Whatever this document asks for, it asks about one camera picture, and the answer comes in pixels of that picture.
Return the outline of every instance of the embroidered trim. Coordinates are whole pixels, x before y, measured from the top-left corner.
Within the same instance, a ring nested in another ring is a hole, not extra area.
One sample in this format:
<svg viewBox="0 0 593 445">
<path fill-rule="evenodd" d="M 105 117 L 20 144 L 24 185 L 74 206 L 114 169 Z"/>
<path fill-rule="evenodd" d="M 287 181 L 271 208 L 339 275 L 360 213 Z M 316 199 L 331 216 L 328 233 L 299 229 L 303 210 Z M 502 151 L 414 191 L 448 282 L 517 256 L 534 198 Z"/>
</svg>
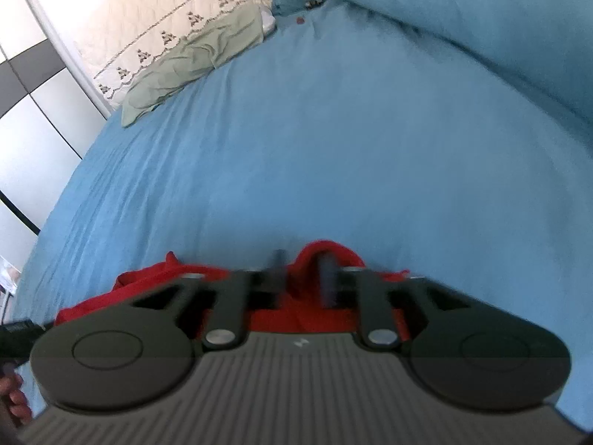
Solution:
<svg viewBox="0 0 593 445">
<path fill-rule="evenodd" d="M 115 56 L 113 56 L 105 65 L 105 67 L 103 67 L 99 73 L 97 73 L 93 78 L 96 79 L 100 74 L 102 74 L 105 70 L 107 70 L 107 68 L 109 67 L 109 65 L 111 65 L 122 53 L 124 53 L 127 49 L 129 49 L 134 43 L 136 43 L 138 40 L 140 40 L 140 38 L 142 38 L 144 35 L 146 35 L 150 30 L 152 30 L 153 28 L 155 28 L 159 23 L 162 23 L 164 20 L 166 20 L 167 18 L 169 18 L 173 13 L 175 13 L 177 10 L 179 10 L 179 8 L 184 7 L 186 4 L 188 4 L 190 1 L 192 0 L 185 0 L 182 4 L 179 4 L 177 7 L 175 7 L 172 11 L 170 11 L 169 13 L 167 13 L 165 16 L 163 16 L 159 21 L 157 21 L 156 23 L 154 23 L 153 25 L 149 26 L 146 30 L 144 30 L 140 35 L 138 35 L 133 41 L 131 41 L 130 43 L 128 43 L 125 47 L 123 47 L 123 49 L 121 49 L 119 52 L 117 52 L 115 54 Z"/>
<path fill-rule="evenodd" d="M 194 33 L 198 33 L 199 31 L 201 31 L 201 30 L 204 28 L 204 26 L 206 26 L 206 25 L 208 25 L 208 23 L 210 23 L 210 22 L 213 22 L 214 20 L 216 20 L 218 17 L 220 17 L 220 15 L 222 15 L 222 14 L 230 14 L 230 13 L 232 13 L 233 11 L 235 11 L 235 9 L 236 9 L 238 6 L 242 5 L 243 3 L 247 3 L 248 1 L 249 1 L 249 0 L 238 0 L 238 1 L 235 1 L 235 6 L 234 6 L 233 8 L 231 8 L 230 10 L 221 10 L 221 11 L 220 11 L 220 12 L 219 12 L 219 13 L 218 13 L 216 16 L 213 16 L 213 17 L 210 17 L 210 18 L 208 18 L 208 19 L 206 20 L 206 22 L 204 23 L 204 25 L 202 26 L 202 28 L 196 28 L 196 29 L 192 30 L 191 32 L 189 32 L 189 33 L 188 33 L 188 35 L 187 35 L 187 36 L 189 37 L 190 35 L 192 35 L 192 34 L 194 34 Z M 175 47 L 177 47 L 177 45 L 179 45 L 179 42 L 178 42 L 177 44 L 175 44 L 173 47 L 171 47 L 170 49 L 168 49 L 168 48 L 165 48 L 165 49 L 164 49 L 164 50 L 163 50 L 161 53 L 159 53 L 159 55 L 155 55 L 155 56 L 152 58 L 152 61 L 150 61 L 150 63 L 149 63 L 148 65 L 141 65 L 141 66 L 140 66 L 140 69 L 139 69 L 137 72 L 134 72 L 134 73 L 132 74 L 132 76 L 130 77 L 130 79 L 129 79 L 127 82 L 122 82 L 118 88 L 116 88 L 116 89 L 113 89 L 113 90 L 112 90 L 111 88 L 107 87 L 107 88 L 108 88 L 107 92 L 108 92 L 109 90 L 111 90 L 111 91 L 112 91 L 112 93 L 111 93 L 111 95 L 110 95 L 110 96 L 108 96 L 108 97 L 106 96 L 105 98 L 106 98 L 107 100 L 112 100 L 112 99 L 113 99 L 113 97 L 115 96 L 115 94 L 118 92 L 118 90 L 121 90 L 122 88 L 124 88 L 124 87 L 126 87 L 126 86 L 129 86 L 129 85 L 131 85 L 131 84 L 132 84 L 132 80 L 134 79 L 134 77 L 135 77 L 136 75 L 138 75 L 138 74 L 139 74 L 141 71 L 143 71 L 145 68 L 147 68 L 147 67 L 150 67 L 150 65 L 152 65 L 152 64 L 153 64 L 154 62 L 156 62 L 156 61 L 157 61 L 159 58 L 161 58 L 163 55 L 165 55 L 165 53 L 167 53 L 167 52 L 170 52 L 172 49 L 174 49 Z M 101 87 L 105 87 L 104 85 L 102 85 L 102 84 L 100 84 L 100 83 L 99 83 L 98 85 L 99 85 L 99 87 L 100 87 L 100 88 L 101 88 Z"/>
</svg>

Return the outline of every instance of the hand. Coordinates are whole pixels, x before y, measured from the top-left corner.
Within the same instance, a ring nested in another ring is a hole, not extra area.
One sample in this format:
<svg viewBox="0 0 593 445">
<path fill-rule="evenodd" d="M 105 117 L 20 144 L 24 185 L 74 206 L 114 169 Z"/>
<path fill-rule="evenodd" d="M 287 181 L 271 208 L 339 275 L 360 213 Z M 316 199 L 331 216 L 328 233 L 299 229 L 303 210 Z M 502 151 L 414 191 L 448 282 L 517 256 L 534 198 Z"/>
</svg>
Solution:
<svg viewBox="0 0 593 445">
<path fill-rule="evenodd" d="M 0 379 L 0 396 L 8 396 L 13 403 L 8 407 L 10 413 L 21 420 L 23 425 L 33 419 L 33 413 L 27 404 L 27 397 L 20 391 L 23 377 L 17 373 Z"/>
</svg>

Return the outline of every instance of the blue bed sheet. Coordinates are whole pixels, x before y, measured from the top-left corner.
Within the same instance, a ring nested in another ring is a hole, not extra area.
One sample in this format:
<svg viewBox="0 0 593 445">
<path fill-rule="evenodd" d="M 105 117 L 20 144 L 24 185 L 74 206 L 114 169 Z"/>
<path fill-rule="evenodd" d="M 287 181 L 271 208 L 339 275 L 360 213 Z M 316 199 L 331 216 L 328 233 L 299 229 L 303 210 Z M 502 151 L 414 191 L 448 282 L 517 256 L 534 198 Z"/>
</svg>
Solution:
<svg viewBox="0 0 593 445">
<path fill-rule="evenodd" d="M 345 0 L 295 17 L 132 127 L 108 121 L 39 235 L 14 317 L 51 320 L 169 250 L 253 267 L 331 239 L 557 333 L 573 359 L 559 410 L 593 428 L 588 127 Z"/>
</svg>

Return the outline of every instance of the embroidered floral pattern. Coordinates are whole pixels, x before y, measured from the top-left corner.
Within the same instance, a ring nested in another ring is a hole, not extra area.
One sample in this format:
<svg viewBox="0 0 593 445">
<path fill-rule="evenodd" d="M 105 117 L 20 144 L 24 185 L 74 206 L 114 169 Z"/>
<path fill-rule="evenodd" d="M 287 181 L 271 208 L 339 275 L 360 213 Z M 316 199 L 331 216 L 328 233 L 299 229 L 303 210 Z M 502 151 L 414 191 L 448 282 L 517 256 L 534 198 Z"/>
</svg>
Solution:
<svg viewBox="0 0 593 445">
<path fill-rule="evenodd" d="M 130 72 L 127 71 L 126 69 L 123 69 L 121 67 L 117 68 L 117 72 L 119 74 L 119 79 L 123 80 L 127 75 L 130 75 Z"/>
<path fill-rule="evenodd" d="M 165 32 L 164 30 L 161 32 L 161 38 L 162 38 L 162 42 L 167 45 L 168 43 L 171 43 L 173 40 L 175 40 L 177 37 L 173 34 L 170 34 L 168 32 Z"/>
<path fill-rule="evenodd" d="M 189 22 L 192 26 L 197 25 L 200 21 L 204 20 L 204 17 L 199 14 L 193 14 L 192 12 L 188 12 Z"/>
<path fill-rule="evenodd" d="M 232 1 L 235 1 L 235 0 L 218 0 L 218 6 L 220 8 L 222 8 L 223 6 L 228 5 Z"/>
<path fill-rule="evenodd" d="M 147 58 L 151 55 L 148 52 L 143 52 L 142 50 L 137 50 L 138 58 L 140 59 L 140 63 L 144 62 Z"/>
</svg>

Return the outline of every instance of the red garment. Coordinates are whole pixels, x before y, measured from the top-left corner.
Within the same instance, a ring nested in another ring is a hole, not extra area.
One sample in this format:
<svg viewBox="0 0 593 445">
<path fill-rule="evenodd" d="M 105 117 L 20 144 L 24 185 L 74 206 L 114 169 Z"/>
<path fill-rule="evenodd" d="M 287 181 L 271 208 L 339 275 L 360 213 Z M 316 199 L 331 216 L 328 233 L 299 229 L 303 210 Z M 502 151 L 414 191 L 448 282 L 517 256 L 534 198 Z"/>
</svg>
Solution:
<svg viewBox="0 0 593 445">
<path fill-rule="evenodd" d="M 317 258 L 331 253 L 341 267 L 364 267 L 364 262 L 353 251 L 332 241 L 315 241 L 308 244 L 288 265 L 288 286 L 281 298 L 280 309 L 255 310 L 249 315 L 249 329 L 274 333 L 346 333 L 356 330 L 356 312 L 349 309 L 325 309 L 321 304 Z M 171 281 L 186 273 L 200 273 L 207 281 L 216 281 L 229 274 L 217 267 L 181 264 L 169 251 L 162 263 L 138 271 L 123 273 L 117 277 L 113 290 L 82 303 L 61 310 L 55 324 L 61 324 L 84 316 L 91 311 L 120 303 L 137 294 Z M 382 273 L 388 281 L 402 281 L 408 272 Z M 402 340 L 409 339 L 403 313 L 393 310 L 394 320 Z"/>
</svg>

